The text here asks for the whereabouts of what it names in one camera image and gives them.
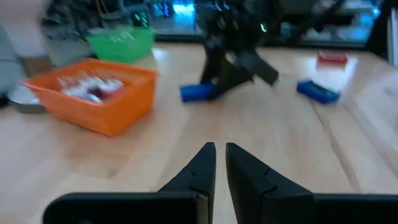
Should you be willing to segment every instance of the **wooden tabletop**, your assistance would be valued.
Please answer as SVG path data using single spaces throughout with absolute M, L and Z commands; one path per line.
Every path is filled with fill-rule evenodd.
M 279 70 L 277 86 L 256 80 L 219 101 L 184 105 L 178 86 L 198 81 L 204 51 L 157 45 L 137 63 L 160 72 L 154 109 L 117 138 L 0 110 L 0 223 L 40 223 L 45 206 L 69 192 L 155 192 L 208 141 L 217 146 L 215 223 L 236 223 L 226 142 L 314 192 L 398 193 L 396 69 L 368 53 L 323 68 L 316 51 L 259 52 Z M 297 94 L 307 77 L 341 88 L 341 101 L 324 106 Z

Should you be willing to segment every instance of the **green basket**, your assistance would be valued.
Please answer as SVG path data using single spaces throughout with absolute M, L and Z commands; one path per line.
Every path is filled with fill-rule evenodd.
M 101 60 L 133 63 L 150 54 L 154 46 L 151 28 L 122 27 L 86 37 L 96 56 Z

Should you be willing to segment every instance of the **wire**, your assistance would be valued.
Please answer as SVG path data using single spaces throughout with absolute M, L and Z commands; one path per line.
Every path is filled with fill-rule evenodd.
M 106 6 L 105 6 L 104 0 L 101 0 L 101 3 L 102 3 L 102 6 L 104 6 L 105 12 L 106 12 L 106 13 L 109 13 L 108 9 L 107 9 Z
M 82 44 L 88 44 L 88 42 L 83 40 L 83 39 L 80 39 L 79 42 L 82 43 Z
M 102 10 L 101 10 L 100 2 L 98 2 L 98 0 L 95 0 L 95 5 L 97 6 L 97 11 L 98 11 L 98 13 L 99 13 L 101 16 L 103 16 L 104 13 L 103 13 Z
M 0 58 L 0 62 L 13 62 L 19 64 L 17 60 Z
M 60 66 L 61 63 L 60 63 L 60 61 L 58 60 L 58 58 L 55 56 L 55 53 L 54 53 L 54 51 L 52 50 L 51 46 L 49 45 L 49 43 L 47 42 L 47 40 L 44 38 L 43 34 L 42 34 L 42 33 L 40 33 L 40 34 L 41 34 L 41 36 L 42 36 L 42 41 L 43 41 L 43 43 L 44 43 L 44 47 L 45 47 L 45 49 L 47 50 L 47 52 L 49 53 L 50 60 L 52 61 L 52 63 L 54 63 L 55 66 Z

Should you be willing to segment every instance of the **orange plastic bin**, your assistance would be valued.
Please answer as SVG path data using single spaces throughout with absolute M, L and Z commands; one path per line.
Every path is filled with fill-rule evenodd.
M 102 104 L 60 92 L 58 77 L 77 78 L 82 72 L 100 78 L 116 78 L 124 83 L 124 87 Z M 125 132 L 152 108 L 156 75 L 156 71 L 132 65 L 86 59 L 34 77 L 24 82 L 24 85 L 56 117 L 108 136 L 115 136 Z

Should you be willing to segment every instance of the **blue block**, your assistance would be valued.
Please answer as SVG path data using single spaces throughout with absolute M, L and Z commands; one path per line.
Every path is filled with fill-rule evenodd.
M 180 86 L 181 99 L 184 103 L 204 101 L 210 96 L 213 87 L 212 83 Z
M 323 104 L 334 103 L 338 101 L 338 98 L 340 97 L 340 92 L 328 90 L 315 84 L 311 80 L 298 82 L 297 91 Z

